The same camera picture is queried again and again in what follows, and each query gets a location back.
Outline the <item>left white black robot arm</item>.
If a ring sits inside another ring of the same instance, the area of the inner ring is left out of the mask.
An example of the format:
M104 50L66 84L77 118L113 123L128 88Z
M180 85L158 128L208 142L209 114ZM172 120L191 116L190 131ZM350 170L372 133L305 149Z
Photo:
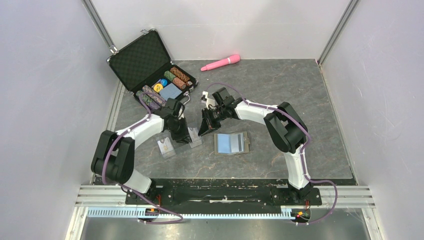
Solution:
M176 99L168 99L164 106L149 112L142 120L118 131L101 133L90 169L108 180L138 192L145 204L157 198L154 181L138 172L135 165L135 150L149 138L168 131L177 143L188 144L190 138L185 105Z

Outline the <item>beige leather card holder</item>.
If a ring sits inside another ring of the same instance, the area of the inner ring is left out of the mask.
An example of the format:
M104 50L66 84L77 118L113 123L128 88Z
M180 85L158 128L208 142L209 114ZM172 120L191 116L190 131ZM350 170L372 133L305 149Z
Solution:
M215 155L238 155L250 152L250 139L248 133L238 132L232 134L214 134Z

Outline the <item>clear acrylic card stand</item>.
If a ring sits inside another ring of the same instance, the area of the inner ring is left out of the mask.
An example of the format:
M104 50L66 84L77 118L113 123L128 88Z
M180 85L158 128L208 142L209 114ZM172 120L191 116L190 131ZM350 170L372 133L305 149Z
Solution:
M155 137L155 141L158 145L161 156L164 159L173 157L175 155L188 154L194 148L199 147L203 144L203 139L201 136L198 136L198 128L194 126L188 126L188 139L189 143L178 143L172 139L171 134L166 131L160 133Z

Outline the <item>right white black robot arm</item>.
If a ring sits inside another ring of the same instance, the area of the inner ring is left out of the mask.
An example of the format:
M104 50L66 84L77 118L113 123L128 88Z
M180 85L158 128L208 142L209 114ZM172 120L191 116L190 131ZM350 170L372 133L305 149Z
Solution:
M284 154L288 169L289 199L295 204L302 204L309 198L313 184L303 160L309 133L288 102L264 105L243 97L235 99L225 87L212 94L203 91L200 99L205 108L201 111L199 136L218 130L225 119L247 120L265 125L273 144Z

